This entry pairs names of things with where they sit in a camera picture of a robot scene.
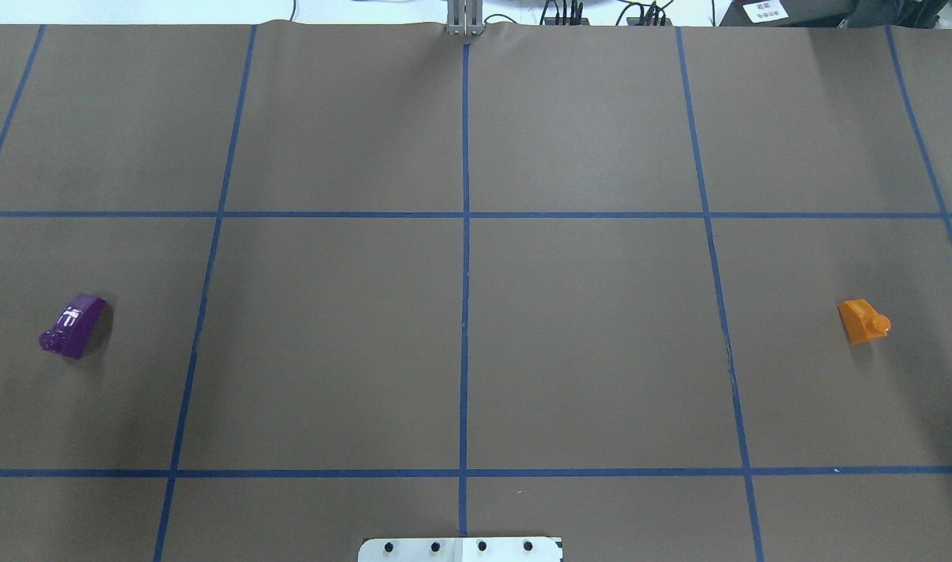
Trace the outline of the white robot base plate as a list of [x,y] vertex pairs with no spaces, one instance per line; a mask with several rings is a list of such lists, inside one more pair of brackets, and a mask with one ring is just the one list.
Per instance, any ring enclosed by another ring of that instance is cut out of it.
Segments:
[[376,538],[358,561],[563,561],[562,539],[548,536]]

